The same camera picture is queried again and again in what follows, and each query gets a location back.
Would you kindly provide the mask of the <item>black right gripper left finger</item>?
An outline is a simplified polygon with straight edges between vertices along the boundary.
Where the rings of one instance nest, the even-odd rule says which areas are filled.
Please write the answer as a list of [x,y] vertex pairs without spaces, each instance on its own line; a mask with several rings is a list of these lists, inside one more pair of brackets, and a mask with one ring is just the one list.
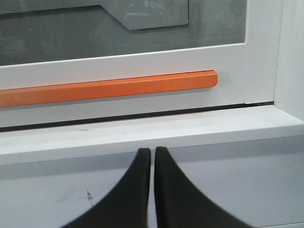
[[140,148],[114,188],[66,228],[146,228],[151,150]]

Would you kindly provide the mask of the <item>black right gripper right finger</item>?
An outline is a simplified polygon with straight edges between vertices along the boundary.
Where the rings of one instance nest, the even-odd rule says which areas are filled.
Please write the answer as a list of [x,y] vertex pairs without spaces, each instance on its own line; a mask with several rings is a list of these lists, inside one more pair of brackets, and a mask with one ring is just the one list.
[[248,227],[199,191],[166,147],[155,151],[154,195],[160,228]]

